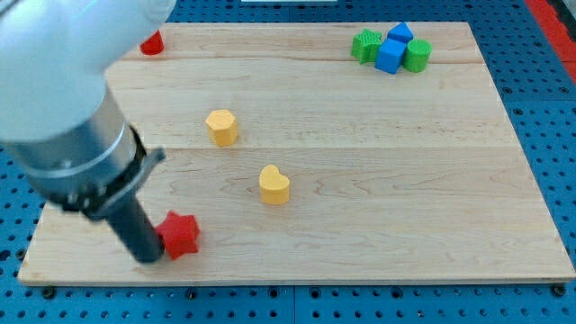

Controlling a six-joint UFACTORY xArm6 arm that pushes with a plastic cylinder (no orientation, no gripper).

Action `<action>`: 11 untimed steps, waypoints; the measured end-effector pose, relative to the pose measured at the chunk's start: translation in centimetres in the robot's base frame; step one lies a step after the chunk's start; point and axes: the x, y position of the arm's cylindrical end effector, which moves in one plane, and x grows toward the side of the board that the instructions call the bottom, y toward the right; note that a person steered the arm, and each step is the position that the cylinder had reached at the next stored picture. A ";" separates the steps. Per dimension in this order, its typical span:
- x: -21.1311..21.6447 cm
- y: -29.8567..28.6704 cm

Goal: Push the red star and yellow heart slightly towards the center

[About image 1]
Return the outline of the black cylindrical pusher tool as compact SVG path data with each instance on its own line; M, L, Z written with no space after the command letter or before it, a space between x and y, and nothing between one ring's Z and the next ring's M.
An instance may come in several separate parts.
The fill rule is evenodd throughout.
M154 263L163 256L162 239L133 193L113 196L108 202L105 219L139 263Z

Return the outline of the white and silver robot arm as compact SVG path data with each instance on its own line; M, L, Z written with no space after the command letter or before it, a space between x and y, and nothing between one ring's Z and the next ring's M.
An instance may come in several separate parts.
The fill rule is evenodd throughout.
M147 149L105 72L159 30L175 0L1 4L1 144L66 212L107 221L141 263L164 245L137 199L165 153Z

